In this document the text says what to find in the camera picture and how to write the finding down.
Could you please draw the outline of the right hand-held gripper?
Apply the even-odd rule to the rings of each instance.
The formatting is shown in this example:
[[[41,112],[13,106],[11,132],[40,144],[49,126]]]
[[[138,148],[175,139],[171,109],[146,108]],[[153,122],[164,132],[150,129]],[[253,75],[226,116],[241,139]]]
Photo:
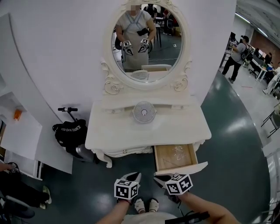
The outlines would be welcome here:
[[[155,175],[154,181],[160,188],[167,190],[169,198],[175,203],[179,203],[179,196],[193,187],[192,180],[187,174],[178,174],[175,177],[172,173]]]

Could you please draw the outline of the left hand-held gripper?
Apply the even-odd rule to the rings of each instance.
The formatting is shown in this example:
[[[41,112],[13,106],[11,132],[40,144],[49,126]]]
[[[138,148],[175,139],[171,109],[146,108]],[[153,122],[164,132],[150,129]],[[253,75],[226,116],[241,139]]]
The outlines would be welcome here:
[[[117,179],[114,183],[114,197],[131,203],[138,195],[141,177],[140,172],[132,172]]]

